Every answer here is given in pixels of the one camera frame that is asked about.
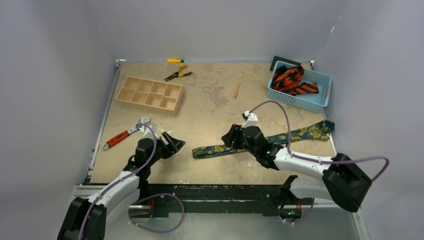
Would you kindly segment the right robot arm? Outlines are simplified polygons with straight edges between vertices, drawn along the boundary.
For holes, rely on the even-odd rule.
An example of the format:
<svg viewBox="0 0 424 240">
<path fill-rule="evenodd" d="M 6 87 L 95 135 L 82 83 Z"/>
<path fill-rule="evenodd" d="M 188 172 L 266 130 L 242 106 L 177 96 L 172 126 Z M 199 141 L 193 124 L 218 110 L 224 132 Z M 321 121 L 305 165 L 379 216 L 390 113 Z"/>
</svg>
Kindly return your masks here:
<svg viewBox="0 0 424 240">
<path fill-rule="evenodd" d="M 288 204 L 303 198 L 325 199 L 355 213 L 372 185 L 372 180 L 359 166 L 348 163 L 347 155 L 318 157 L 289 151 L 287 147 L 268 142 L 257 126 L 233 124 L 221 140 L 226 147 L 246 150 L 264 168 L 297 173 L 280 191 L 282 200 Z"/>
</svg>

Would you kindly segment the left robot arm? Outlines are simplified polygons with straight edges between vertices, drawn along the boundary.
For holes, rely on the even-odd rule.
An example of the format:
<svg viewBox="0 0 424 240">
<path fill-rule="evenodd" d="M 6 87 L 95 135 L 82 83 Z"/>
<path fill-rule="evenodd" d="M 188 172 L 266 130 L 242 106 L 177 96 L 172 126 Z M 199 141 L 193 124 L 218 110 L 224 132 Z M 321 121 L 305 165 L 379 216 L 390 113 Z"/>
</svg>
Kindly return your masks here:
<svg viewBox="0 0 424 240">
<path fill-rule="evenodd" d="M 185 141 L 173 138 L 167 132 L 161 136 L 146 133 L 115 180 L 89 197 L 78 196 L 71 201 L 57 239 L 104 239 L 107 225 L 113 217 L 132 204 L 142 205 L 155 198 L 149 191 L 151 166 L 178 153 L 185 144 Z"/>
</svg>

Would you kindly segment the wooden compartment tray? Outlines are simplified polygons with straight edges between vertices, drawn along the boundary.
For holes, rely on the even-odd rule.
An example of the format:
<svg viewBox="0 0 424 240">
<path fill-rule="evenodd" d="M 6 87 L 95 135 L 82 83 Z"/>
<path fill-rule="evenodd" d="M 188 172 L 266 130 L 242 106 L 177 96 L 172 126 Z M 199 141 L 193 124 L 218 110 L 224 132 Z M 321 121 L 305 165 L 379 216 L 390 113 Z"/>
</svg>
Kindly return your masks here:
<svg viewBox="0 0 424 240">
<path fill-rule="evenodd" d="M 131 108 L 175 116 L 183 94 L 180 84 L 128 76 L 115 99 Z"/>
</svg>

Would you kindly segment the blue floral tie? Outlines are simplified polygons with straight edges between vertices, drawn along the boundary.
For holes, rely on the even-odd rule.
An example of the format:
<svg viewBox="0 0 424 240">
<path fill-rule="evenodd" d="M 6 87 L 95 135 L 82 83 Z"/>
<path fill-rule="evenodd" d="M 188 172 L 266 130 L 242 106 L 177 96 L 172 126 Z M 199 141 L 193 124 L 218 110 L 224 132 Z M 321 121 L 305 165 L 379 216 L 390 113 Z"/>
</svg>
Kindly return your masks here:
<svg viewBox="0 0 424 240">
<path fill-rule="evenodd" d="M 299 142 L 303 140 L 321 140 L 328 141 L 329 134 L 335 130 L 335 123 L 330 120 L 322 120 L 308 127 L 292 130 L 291 143 Z M 272 136 L 265 137 L 269 143 L 277 145 L 286 145 L 289 143 L 289 133 L 280 133 Z M 226 147 L 224 144 L 201 146 L 192 149 L 192 157 L 194 159 L 208 159 L 220 156 L 233 155 L 237 153 L 246 152 L 245 149 L 234 149 Z"/>
</svg>

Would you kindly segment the light blue plastic basket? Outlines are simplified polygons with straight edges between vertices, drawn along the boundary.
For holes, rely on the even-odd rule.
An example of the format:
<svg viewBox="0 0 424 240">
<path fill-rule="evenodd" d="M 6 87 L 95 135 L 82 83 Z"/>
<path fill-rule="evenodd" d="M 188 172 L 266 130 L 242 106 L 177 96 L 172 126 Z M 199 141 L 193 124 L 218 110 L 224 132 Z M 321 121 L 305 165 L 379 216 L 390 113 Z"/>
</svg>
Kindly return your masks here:
<svg viewBox="0 0 424 240">
<path fill-rule="evenodd" d="M 332 80 L 332 77 L 327 74 L 306 69 L 300 83 L 316 84 L 318 93 L 290 95 L 273 89 L 272 80 L 269 80 L 267 96 L 272 100 L 317 113 L 328 105 Z"/>
</svg>

